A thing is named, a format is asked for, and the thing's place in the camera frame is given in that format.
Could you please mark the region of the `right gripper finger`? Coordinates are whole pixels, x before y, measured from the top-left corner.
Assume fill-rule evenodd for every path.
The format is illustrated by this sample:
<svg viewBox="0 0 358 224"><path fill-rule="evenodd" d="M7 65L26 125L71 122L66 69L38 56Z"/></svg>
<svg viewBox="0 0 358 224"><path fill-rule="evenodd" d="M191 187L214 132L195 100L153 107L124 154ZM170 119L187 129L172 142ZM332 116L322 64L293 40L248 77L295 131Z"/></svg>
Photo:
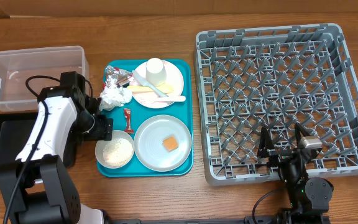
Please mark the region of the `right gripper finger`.
<svg viewBox="0 0 358 224"><path fill-rule="evenodd" d="M310 133L300 124L295 123L295 138L297 148L307 148L309 146Z"/></svg>
<svg viewBox="0 0 358 224"><path fill-rule="evenodd" d="M268 129L263 126L260 132L259 148L257 151L257 157L266 158L270 157L275 150L275 146L272 142L272 138Z"/></svg>

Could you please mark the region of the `small grey bowl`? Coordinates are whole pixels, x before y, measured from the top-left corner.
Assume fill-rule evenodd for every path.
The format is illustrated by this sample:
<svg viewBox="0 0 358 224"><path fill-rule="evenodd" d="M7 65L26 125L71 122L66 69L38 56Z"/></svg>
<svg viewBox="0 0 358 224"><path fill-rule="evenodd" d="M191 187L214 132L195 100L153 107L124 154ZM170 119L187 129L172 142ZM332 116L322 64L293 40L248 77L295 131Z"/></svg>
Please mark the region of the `small grey bowl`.
<svg viewBox="0 0 358 224"><path fill-rule="evenodd" d="M95 147L95 156L96 156L96 159L97 161L105 168L108 168L108 169L117 169L117 168L121 168L121 167L112 167L112 166L109 166L106 161L104 160L103 158L103 149L104 147L106 146L107 143L109 143L110 141L112 141L113 139L118 139L118 138L124 138L124 139L127 139L128 141L131 142L132 144L132 147L133 149L135 149L135 146L134 146L134 141L133 139L131 138L131 136L129 134L127 134L126 132L124 131L120 131L120 130L114 130L112 132L112 139L109 140L109 141L98 141L96 143L96 147Z"/></svg>

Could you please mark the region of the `white rice pile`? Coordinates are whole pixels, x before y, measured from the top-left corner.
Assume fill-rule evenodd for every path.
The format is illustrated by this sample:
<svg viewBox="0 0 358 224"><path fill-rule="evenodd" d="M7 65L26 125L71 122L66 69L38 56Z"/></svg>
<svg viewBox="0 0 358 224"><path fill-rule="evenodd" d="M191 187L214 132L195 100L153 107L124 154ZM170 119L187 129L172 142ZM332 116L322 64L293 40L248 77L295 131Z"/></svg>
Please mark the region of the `white rice pile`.
<svg viewBox="0 0 358 224"><path fill-rule="evenodd" d="M103 149L103 158L109 166L122 167L132 159L133 153L131 142L118 138L106 144Z"/></svg>

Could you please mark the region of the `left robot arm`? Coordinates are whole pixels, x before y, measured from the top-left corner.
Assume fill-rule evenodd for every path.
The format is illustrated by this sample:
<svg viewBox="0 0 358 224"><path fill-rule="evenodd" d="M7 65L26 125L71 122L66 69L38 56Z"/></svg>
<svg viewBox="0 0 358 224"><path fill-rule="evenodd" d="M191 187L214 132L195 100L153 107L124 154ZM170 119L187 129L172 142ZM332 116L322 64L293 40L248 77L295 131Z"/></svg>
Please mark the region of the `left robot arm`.
<svg viewBox="0 0 358 224"><path fill-rule="evenodd" d="M83 75L63 72L57 82L34 93L39 108L26 145L0 168L4 223L110 223L106 211L81 203L63 160L70 144L110 140L113 120L98 111Z"/></svg>

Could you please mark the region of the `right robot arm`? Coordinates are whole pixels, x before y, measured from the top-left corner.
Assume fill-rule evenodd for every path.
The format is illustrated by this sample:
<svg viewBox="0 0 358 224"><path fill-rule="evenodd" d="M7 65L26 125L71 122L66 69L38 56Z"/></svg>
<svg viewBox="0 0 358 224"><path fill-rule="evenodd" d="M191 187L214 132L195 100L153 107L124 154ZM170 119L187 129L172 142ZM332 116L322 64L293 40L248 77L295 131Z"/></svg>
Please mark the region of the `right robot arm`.
<svg viewBox="0 0 358 224"><path fill-rule="evenodd" d="M286 190L290 208L281 208L278 213L264 220L264 223L329 223L324 214L329 210L334 186L330 181L320 177L310 177L306 165L316 159L322 150L323 143L317 136L312 136L299 123L295 124L296 148L291 151L280 151L275 148L267 127L262 127L257 152L259 158L267 158L267 167L276 167L283 187L263 195L252 209L252 219L258 204L268 196Z"/></svg>

